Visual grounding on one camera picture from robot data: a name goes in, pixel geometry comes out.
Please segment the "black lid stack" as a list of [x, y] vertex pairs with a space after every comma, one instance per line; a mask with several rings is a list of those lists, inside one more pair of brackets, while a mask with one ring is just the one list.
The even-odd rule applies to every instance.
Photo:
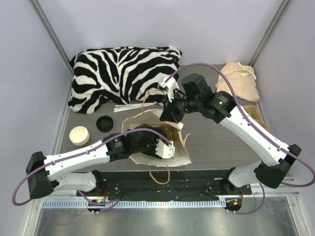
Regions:
[[101, 132], [109, 132], [112, 130], [114, 122], [110, 116], [101, 116], [97, 119], [96, 126]]

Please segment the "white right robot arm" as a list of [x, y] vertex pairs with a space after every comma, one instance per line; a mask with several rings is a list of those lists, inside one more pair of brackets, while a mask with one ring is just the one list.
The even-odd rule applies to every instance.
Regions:
[[278, 188], [295, 160], [273, 146], [263, 135], [272, 141], [276, 138], [266, 130], [259, 134], [253, 127], [259, 126], [259, 123], [243, 107], [238, 108], [229, 93], [213, 93], [203, 76], [193, 73], [185, 76], [181, 83], [183, 91], [180, 91], [174, 78], [165, 77], [159, 81], [158, 88], [166, 92], [162, 99], [161, 121], [179, 123], [184, 114], [201, 113], [236, 134], [261, 159], [254, 164], [231, 168], [222, 182], [224, 192], [234, 194], [244, 185], [259, 182], [269, 188]]

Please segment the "brown paper cups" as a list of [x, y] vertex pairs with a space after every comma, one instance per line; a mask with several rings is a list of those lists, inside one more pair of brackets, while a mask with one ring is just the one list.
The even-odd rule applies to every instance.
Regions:
[[74, 127], [69, 133], [70, 141], [79, 147], [88, 146], [92, 143], [90, 133], [84, 126]]

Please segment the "cream paper bag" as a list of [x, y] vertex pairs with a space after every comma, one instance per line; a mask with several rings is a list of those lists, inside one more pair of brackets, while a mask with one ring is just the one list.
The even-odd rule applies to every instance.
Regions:
[[186, 138], [182, 136], [184, 124], [182, 122], [161, 121], [162, 108], [153, 108], [142, 110], [139, 114], [126, 118], [122, 122], [122, 131], [133, 130], [141, 125], [148, 125], [151, 128], [157, 128], [159, 131], [164, 131], [167, 140], [158, 138], [158, 142], [153, 147], [152, 154], [136, 153], [130, 156], [130, 159], [137, 165], [145, 165], [151, 178], [150, 166], [165, 167], [169, 170], [170, 167], [180, 167], [191, 163], [190, 156], [185, 147]]

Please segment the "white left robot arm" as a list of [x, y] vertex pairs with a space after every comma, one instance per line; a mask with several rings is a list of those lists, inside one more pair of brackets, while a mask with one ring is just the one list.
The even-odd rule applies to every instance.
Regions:
[[45, 156], [35, 152], [26, 167], [30, 198], [50, 195], [62, 185], [62, 177], [81, 168], [127, 159], [136, 153], [168, 159], [173, 150], [173, 142], [162, 129], [144, 124], [67, 153]]

